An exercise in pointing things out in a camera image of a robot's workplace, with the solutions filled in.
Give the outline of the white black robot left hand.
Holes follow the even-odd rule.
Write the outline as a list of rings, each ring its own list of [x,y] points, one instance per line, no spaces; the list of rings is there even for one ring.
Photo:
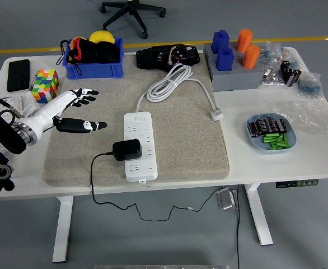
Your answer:
[[[26,118],[26,124],[32,131],[30,137],[33,142],[38,142],[44,131],[53,126],[58,131],[67,133],[90,133],[106,128],[105,122],[61,117],[69,107],[81,107],[94,101],[94,96],[98,93],[98,91],[86,88],[65,91],[44,105],[35,115]]]

